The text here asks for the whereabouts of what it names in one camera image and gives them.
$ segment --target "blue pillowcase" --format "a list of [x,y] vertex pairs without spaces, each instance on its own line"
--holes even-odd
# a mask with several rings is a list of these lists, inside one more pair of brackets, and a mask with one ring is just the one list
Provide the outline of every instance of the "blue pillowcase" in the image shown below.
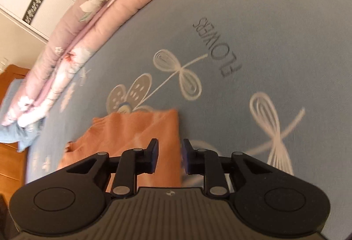
[[[15,96],[18,88],[21,85],[21,79],[15,79],[11,82],[5,97],[2,100],[0,107],[0,121],[5,117],[11,101]],[[9,126],[0,125],[0,143],[16,143],[18,142],[18,152],[22,152],[25,148],[29,147],[36,137],[40,134],[43,119],[28,125],[25,128],[18,126],[17,122]]]

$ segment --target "wooden cabinet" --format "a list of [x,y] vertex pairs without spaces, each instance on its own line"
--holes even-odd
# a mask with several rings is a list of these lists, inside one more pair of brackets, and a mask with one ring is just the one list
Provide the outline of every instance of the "wooden cabinet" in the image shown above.
[[[14,79],[23,79],[28,69],[9,65],[0,75],[0,102]],[[19,189],[25,181],[27,164],[27,150],[17,152],[17,143],[0,143],[0,194],[4,195],[8,204],[13,193]]]

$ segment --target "bed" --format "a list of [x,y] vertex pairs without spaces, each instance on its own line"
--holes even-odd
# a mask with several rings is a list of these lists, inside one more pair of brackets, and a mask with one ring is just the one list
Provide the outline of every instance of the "bed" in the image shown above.
[[[29,149],[27,182],[110,112],[176,108],[180,137],[243,151],[329,196],[351,231],[351,0],[153,0],[74,75]],[[130,95],[144,88],[142,102]]]

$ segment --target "orange cloth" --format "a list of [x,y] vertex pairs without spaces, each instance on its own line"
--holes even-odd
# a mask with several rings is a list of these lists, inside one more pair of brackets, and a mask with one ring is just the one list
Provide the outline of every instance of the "orange cloth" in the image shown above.
[[137,178],[139,187],[180,187],[181,150],[176,110],[113,112],[94,118],[93,125],[76,142],[67,144],[60,161],[63,168],[97,152],[117,157],[132,148],[145,149],[152,138],[159,140],[159,158],[154,174],[143,173]]

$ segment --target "beige wall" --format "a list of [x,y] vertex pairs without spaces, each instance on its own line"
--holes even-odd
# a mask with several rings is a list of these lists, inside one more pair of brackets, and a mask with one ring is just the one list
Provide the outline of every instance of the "beige wall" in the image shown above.
[[32,68],[45,43],[0,12],[0,62]]

